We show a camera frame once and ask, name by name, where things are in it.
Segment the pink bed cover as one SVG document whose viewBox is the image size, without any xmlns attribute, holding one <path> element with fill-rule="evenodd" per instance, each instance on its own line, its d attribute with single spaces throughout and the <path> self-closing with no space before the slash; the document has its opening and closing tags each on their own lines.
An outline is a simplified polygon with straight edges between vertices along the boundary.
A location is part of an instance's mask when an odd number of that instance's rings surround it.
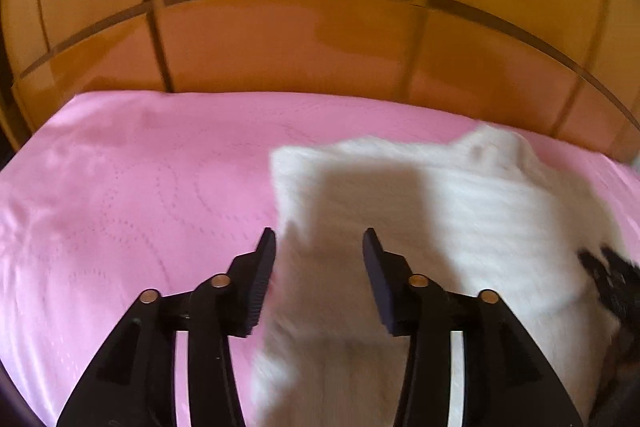
<svg viewBox="0 0 640 427">
<path fill-rule="evenodd" d="M 437 110 L 341 96 L 98 92 L 58 111 L 1 173 L 1 360 L 54 425 L 92 356 L 142 291 L 190 291 L 279 220 L 272 153 L 376 138 L 448 144 L 480 126 L 521 135 L 585 179 L 639 254 L 639 178 L 603 155 Z M 272 293 L 273 276 L 265 309 Z M 264 343 L 235 340 L 248 423 Z"/>
</svg>

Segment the white knitted sweater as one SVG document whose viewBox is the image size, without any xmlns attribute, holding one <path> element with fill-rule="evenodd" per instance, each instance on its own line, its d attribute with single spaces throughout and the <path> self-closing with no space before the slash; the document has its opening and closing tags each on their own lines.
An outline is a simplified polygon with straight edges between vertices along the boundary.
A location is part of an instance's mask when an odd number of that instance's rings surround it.
<svg viewBox="0 0 640 427">
<path fill-rule="evenodd" d="M 448 144 L 362 138 L 270 158 L 278 252 L 253 369 L 258 426 L 388 426 L 408 343 L 386 332 L 361 245 L 447 291 L 497 291 L 587 416 L 614 331 L 577 254 L 622 248 L 608 205 L 489 126 Z"/>
</svg>

